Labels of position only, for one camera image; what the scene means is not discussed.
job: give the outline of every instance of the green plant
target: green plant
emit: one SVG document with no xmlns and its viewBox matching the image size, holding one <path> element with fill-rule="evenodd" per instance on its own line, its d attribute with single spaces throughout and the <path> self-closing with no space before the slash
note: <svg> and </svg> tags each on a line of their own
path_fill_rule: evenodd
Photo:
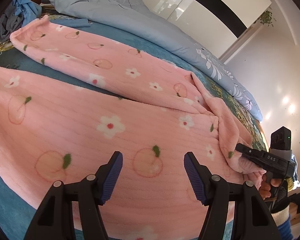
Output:
<svg viewBox="0 0 300 240">
<path fill-rule="evenodd" d="M 274 21 L 277 21 L 275 18 L 272 17 L 272 12 L 266 10 L 263 12 L 263 14 L 260 15 L 260 17 L 254 23 L 260 21 L 260 23 L 263 25 L 267 24 L 268 26 L 271 25 L 273 27 L 272 19 Z"/>
</svg>

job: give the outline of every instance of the person's arm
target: person's arm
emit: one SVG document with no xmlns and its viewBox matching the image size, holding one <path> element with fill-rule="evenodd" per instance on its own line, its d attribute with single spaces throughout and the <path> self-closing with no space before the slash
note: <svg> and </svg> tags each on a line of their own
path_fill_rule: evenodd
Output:
<svg viewBox="0 0 300 240">
<path fill-rule="evenodd" d="M 270 193 L 270 185 L 266 183 L 266 175 L 262 176 L 261 187 L 259 188 L 259 193 L 263 199 L 266 197 L 271 197 Z M 281 179 L 272 179 L 271 185 L 274 187 L 279 187 L 281 184 Z M 271 214 L 275 224 L 278 227 L 280 236 L 282 240 L 293 240 L 293 235 L 291 233 L 291 224 L 290 224 L 290 214 L 289 214 L 289 206 L 284 210 Z"/>
</svg>

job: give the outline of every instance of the human hand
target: human hand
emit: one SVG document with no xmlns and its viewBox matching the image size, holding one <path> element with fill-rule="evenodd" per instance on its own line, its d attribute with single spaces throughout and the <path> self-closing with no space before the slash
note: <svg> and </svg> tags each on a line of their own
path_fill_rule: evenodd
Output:
<svg viewBox="0 0 300 240">
<path fill-rule="evenodd" d="M 270 193 L 271 186 L 269 183 L 266 182 L 266 180 L 267 180 L 267 175 L 263 174 L 261 187 L 259 188 L 259 193 L 263 198 L 263 200 L 266 197 L 271 197 L 271 193 Z M 279 187 L 281 183 L 282 183 L 282 179 L 271 179 L 271 185 L 274 187 Z"/>
</svg>

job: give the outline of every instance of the white sleeve cuff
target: white sleeve cuff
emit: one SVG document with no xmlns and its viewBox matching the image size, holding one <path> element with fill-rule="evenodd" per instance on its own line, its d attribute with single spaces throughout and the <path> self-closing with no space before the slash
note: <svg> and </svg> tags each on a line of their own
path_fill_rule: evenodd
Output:
<svg viewBox="0 0 300 240">
<path fill-rule="evenodd" d="M 289 219 L 289 206 L 287 206 L 284 210 L 271 215 L 274 219 L 275 224 L 278 227 Z"/>
</svg>

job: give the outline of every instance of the blue sleeve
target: blue sleeve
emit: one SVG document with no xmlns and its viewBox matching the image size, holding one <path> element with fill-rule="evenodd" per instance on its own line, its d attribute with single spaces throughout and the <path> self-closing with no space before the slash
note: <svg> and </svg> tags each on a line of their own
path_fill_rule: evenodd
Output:
<svg viewBox="0 0 300 240">
<path fill-rule="evenodd" d="M 278 230 L 282 240 L 293 240 L 293 235 L 291 233 L 290 216 L 287 221 L 278 226 Z"/>
</svg>

